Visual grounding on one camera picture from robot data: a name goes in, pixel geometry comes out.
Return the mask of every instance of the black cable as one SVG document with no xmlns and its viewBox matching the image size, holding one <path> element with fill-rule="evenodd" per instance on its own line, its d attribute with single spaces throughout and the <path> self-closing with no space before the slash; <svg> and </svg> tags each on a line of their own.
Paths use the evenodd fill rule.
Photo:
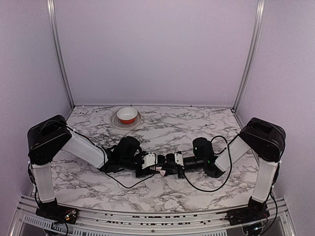
<svg viewBox="0 0 315 236">
<path fill-rule="evenodd" d="M 104 149 L 101 148 L 101 147 L 98 147 L 98 148 L 100 148 L 100 149 L 102 150 L 102 152 L 103 152 L 103 154 L 104 154 L 104 158 L 105 158 L 105 155 L 106 155 L 106 154 L 105 154 Z M 152 177 L 156 174 L 156 171 L 157 171 L 157 165 L 156 165 L 156 163 L 157 163 L 157 155 L 156 155 L 156 159 L 155 159 L 155 165 L 154 165 L 155 169 L 154 169 L 154 173 L 153 173 L 151 176 L 149 176 L 149 177 L 147 177 L 147 178 L 145 178 L 145 179 L 140 180 L 139 182 L 135 183 L 134 185 L 132 185 L 132 186 L 130 186 L 130 187 L 125 186 L 124 184 L 122 184 L 121 182 L 119 182 L 117 179 L 115 179 L 114 177 L 112 177 L 112 176 L 110 176 L 109 174 L 107 174 L 106 170 L 105 170 L 105 174 L 106 174 L 108 177 L 112 178 L 114 181 L 116 181 L 118 184 L 120 184 L 122 187 L 127 188 L 127 189 L 130 189 L 130 188 L 133 188 L 134 186 L 136 186 L 136 185 L 142 183 L 143 181 L 146 181 L 147 179 L 152 178 Z"/>
<path fill-rule="evenodd" d="M 195 189 L 197 189 L 197 190 L 199 190 L 199 191 L 201 191 L 201 192 L 213 193 L 213 192 L 216 192 L 216 191 L 220 190 L 220 189 L 223 188 L 223 186 L 226 184 L 226 182 L 227 182 L 228 179 L 230 178 L 230 175 L 231 175 L 231 172 L 232 172 L 232 157 L 231 157 L 231 152 L 230 152 L 229 143 L 228 143 L 228 141 L 226 140 L 226 138 L 223 137 L 222 135 L 217 135 L 217 136 L 215 136 L 211 141 L 213 141 L 215 138 L 223 138 L 224 141 L 226 142 L 227 151 L 228 151 L 228 157 L 229 157 L 229 159 L 230 159 L 230 170 L 229 170 L 229 172 L 228 172 L 227 178 L 226 178 L 226 180 L 224 181 L 224 183 L 223 183 L 219 188 L 214 189 L 214 190 L 205 190 L 205 189 L 201 189 L 201 188 L 198 188 L 198 187 L 194 186 L 194 185 L 189 181 L 189 179 L 187 178 L 187 176 L 185 175 L 185 172 L 183 172 L 184 177 L 185 177 L 185 179 L 187 180 L 187 182 L 188 182 L 193 188 L 195 188 Z"/>
<path fill-rule="evenodd" d="M 221 136 L 221 135 L 214 136 L 214 137 L 210 140 L 211 144 L 212 144 L 213 140 L 216 139 L 216 138 L 218 138 L 218 137 L 222 138 L 223 136 Z M 224 150 L 225 150 L 225 148 L 223 148 L 222 151 L 220 151 L 220 152 L 218 152 L 218 153 L 215 153 L 215 152 L 214 152 L 214 154 L 215 154 L 215 155 L 220 155 L 220 154 L 222 154 L 222 153 L 224 152 Z"/>
<path fill-rule="evenodd" d="M 37 194 L 38 194 L 38 189 L 37 189 L 37 187 L 35 186 L 35 195 L 34 195 L 34 198 L 35 198 L 35 202 L 36 202 L 37 206 L 40 208 L 39 202 L 38 202 L 37 197 L 36 197 Z"/>
<path fill-rule="evenodd" d="M 66 126 L 65 123 L 62 123 L 62 122 L 57 121 L 57 120 L 52 120 L 52 119 L 51 119 L 51 120 L 47 121 L 47 122 L 43 125 L 43 127 L 40 129 L 40 131 L 39 131 L 39 133 L 37 134 L 36 138 L 34 139 L 34 142 L 33 142 L 32 146 L 31 146 L 31 148 L 30 148 L 30 151 L 33 149 L 34 145 L 36 144 L 36 140 L 38 139 L 40 133 L 43 131 L 43 129 L 46 127 L 46 125 L 47 125 L 48 123 L 50 123 L 50 122 L 57 122 L 57 123 L 60 123 L 60 124 Z"/>
<path fill-rule="evenodd" d="M 58 224 L 60 222 L 63 223 L 65 225 L 65 228 L 66 228 L 66 232 L 65 232 L 64 236 L 68 236 L 68 234 L 69 234 L 69 227 L 68 227 L 68 224 L 64 220 L 62 220 L 59 217 L 53 216 L 53 215 L 48 215 L 47 217 L 54 218 L 54 219 L 58 220 L 54 224 Z"/>
<path fill-rule="evenodd" d="M 272 221 L 272 223 L 269 225 L 269 227 L 264 232 L 262 232 L 260 235 L 264 235 L 274 225 L 274 223 L 275 223 L 275 221 L 277 219 L 277 216 L 278 216 L 278 205 L 277 205 L 276 199 L 275 199 L 275 197 L 273 196 L 272 193 L 270 193 L 270 197 L 272 198 L 272 200 L 274 201 L 274 203 L 276 205 L 276 215 L 275 215 L 275 218 Z"/>
</svg>

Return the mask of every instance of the white arm segment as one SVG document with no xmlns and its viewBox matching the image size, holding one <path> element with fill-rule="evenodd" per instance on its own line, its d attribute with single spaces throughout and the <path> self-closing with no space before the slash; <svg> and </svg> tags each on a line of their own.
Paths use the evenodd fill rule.
<svg viewBox="0 0 315 236">
<path fill-rule="evenodd" d="M 34 178 L 39 194 L 39 199 L 43 203 L 52 202 L 55 199 L 53 179 L 51 177 L 51 163 L 45 165 L 32 165 Z"/>
<path fill-rule="evenodd" d="M 237 162 L 248 150 L 251 149 L 240 137 L 236 137 L 230 144 L 230 153 L 232 158 L 232 164 Z M 227 148 L 216 159 L 215 165 L 223 172 L 230 169 L 230 158 L 228 156 Z"/>
<path fill-rule="evenodd" d="M 69 152 L 82 160 L 90 163 L 95 168 L 101 168 L 104 165 L 104 160 L 107 162 L 107 155 L 105 157 L 103 152 L 92 145 L 86 138 L 69 130 L 72 137 L 62 147 L 61 151 Z"/>
<path fill-rule="evenodd" d="M 107 162 L 107 155 L 92 145 L 86 138 L 71 132 L 71 139 L 62 147 L 61 151 L 69 152 L 78 158 L 85 160 L 95 168 L 101 168 L 104 160 Z M 51 202 L 55 199 L 53 180 L 51 175 L 51 163 L 45 165 L 32 165 L 34 178 L 39 194 L 39 199 L 43 203 Z"/>
<path fill-rule="evenodd" d="M 269 195 L 270 188 L 277 171 L 278 162 L 268 162 L 259 159 L 259 171 L 252 199 L 264 203 Z"/>
</svg>

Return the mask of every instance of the black motor housing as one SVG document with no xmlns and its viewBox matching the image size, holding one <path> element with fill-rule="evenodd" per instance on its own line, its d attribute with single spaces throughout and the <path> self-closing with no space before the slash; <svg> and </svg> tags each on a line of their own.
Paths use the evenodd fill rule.
<svg viewBox="0 0 315 236">
<path fill-rule="evenodd" d="M 29 158 L 32 164 L 51 162 L 60 149 L 71 139 L 65 118 L 54 116 L 28 131 Z"/>
<path fill-rule="evenodd" d="M 252 118 L 239 136 L 260 158 L 270 162 L 280 161 L 285 142 L 285 131 L 280 126 Z"/>
</svg>

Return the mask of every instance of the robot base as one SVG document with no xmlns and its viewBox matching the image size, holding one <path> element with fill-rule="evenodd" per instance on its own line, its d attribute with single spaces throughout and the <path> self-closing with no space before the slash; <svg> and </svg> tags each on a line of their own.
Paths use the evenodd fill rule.
<svg viewBox="0 0 315 236">
<path fill-rule="evenodd" d="M 74 225 L 77 220 L 78 209 L 58 205 L 55 199 L 50 203 L 39 203 L 36 215 L 59 221 L 60 223 L 66 222 L 67 224 Z"/>
<path fill-rule="evenodd" d="M 260 214 L 258 215 L 253 214 L 252 210 L 250 210 L 250 208 L 247 206 L 244 208 L 229 210 L 225 219 L 230 222 L 231 226 L 233 226 L 250 223 L 256 220 L 266 219 L 266 217 L 269 216 L 270 213 L 266 205 L 264 206 L 262 212 L 260 212 Z"/>
</svg>

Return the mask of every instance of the plate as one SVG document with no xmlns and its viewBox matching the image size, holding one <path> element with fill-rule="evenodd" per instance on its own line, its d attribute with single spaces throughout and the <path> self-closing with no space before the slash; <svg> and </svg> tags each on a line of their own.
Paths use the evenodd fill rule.
<svg viewBox="0 0 315 236">
<path fill-rule="evenodd" d="M 119 130 L 133 130 L 135 127 L 137 127 L 140 124 L 141 121 L 141 115 L 138 112 L 137 116 L 136 116 L 136 120 L 134 121 L 134 123 L 132 124 L 124 124 L 122 123 L 118 117 L 117 117 L 117 112 L 114 112 L 112 114 L 112 116 L 110 117 L 110 122 L 112 123 L 112 125 Z"/>
</svg>

